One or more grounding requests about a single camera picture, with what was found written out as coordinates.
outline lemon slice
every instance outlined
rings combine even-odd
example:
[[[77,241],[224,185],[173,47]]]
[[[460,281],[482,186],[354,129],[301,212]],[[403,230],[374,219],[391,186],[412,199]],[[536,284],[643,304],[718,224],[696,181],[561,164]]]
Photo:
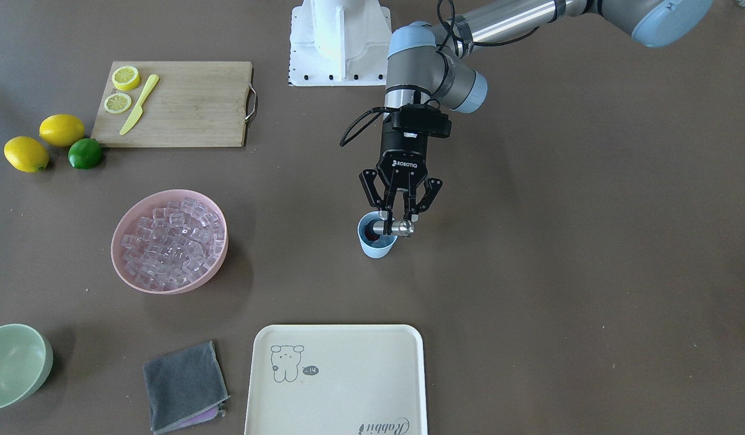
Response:
[[[104,110],[114,114],[123,113],[123,111],[128,110],[131,102],[132,100],[129,94],[118,92],[117,94],[112,94],[106,98],[104,101]]]
[[[135,69],[135,66],[121,66],[112,74],[112,83],[121,91],[130,91],[141,83],[141,77],[138,76],[138,69]]]

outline pink bowl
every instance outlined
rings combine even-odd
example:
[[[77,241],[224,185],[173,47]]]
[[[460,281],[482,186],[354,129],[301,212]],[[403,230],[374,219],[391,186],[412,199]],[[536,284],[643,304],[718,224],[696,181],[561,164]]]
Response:
[[[182,200],[184,200],[184,198],[192,198],[193,200],[205,204],[205,206],[208,207],[209,210],[215,212],[219,216],[219,221],[222,227],[225,229],[225,246],[222,249],[222,253],[220,254],[217,261],[214,263],[214,265],[212,265],[211,269],[207,270],[207,272],[204,273],[200,278],[196,279],[196,281],[187,284],[187,286],[179,287],[178,289],[174,290],[167,290],[164,292],[143,289],[133,282],[135,276],[131,276],[128,274],[128,272],[126,272],[126,261],[123,260],[123,254],[126,249],[123,247],[123,245],[121,245],[123,236],[125,234],[135,234],[138,226],[138,220],[143,216],[151,216],[153,209],[165,207],[169,201],[181,202]],[[163,190],[163,192],[154,193],[154,195],[149,195],[147,198],[138,201],[138,203],[131,207],[131,209],[128,210],[128,213],[123,216],[123,219],[120,219],[120,223],[117,224],[117,228],[115,228],[115,235],[112,237],[112,264],[115,265],[115,271],[117,272],[117,275],[119,275],[119,277],[122,278],[123,281],[126,282],[126,284],[133,287],[134,289],[147,292],[148,294],[183,294],[184,292],[195,290],[203,284],[206,284],[206,282],[209,281],[212,276],[214,276],[217,270],[219,270],[219,268],[221,267],[222,262],[225,261],[227,248],[229,246],[229,240],[230,237],[228,234],[225,215],[223,214],[219,206],[217,206],[214,201],[210,200],[208,196],[202,195],[202,193],[198,193],[193,190]]]

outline cup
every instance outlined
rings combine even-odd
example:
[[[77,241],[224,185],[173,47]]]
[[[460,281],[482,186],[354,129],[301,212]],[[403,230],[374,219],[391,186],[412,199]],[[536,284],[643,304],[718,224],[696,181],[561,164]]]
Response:
[[[359,235],[359,243],[361,244],[361,250],[367,254],[367,257],[371,259],[380,259],[391,251],[391,247],[397,240],[395,235],[381,235],[380,239],[374,240],[367,239],[364,235],[364,229],[370,222],[382,221],[380,214],[377,211],[371,211],[364,215],[359,221],[359,226],[356,229],[356,233]]]

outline cutting board handle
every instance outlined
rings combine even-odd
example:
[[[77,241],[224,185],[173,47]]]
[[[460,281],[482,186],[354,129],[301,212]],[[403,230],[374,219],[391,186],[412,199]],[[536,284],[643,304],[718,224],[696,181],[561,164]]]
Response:
[[[248,84],[248,88],[251,89],[251,93],[254,94],[254,108],[251,110],[251,113],[246,114],[246,118],[243,118],[247,124],[257,114],[257,91],[254,90],[254,86],[251,86],[251,83]]]

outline bear drawing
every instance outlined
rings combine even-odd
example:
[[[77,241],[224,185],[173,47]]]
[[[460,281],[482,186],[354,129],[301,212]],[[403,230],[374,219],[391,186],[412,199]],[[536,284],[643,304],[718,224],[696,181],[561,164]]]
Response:
[[[272,346],[270,347],[270,363],[273,364],[273,378],[276,382],[294,382],[303,359],[304,346]]]

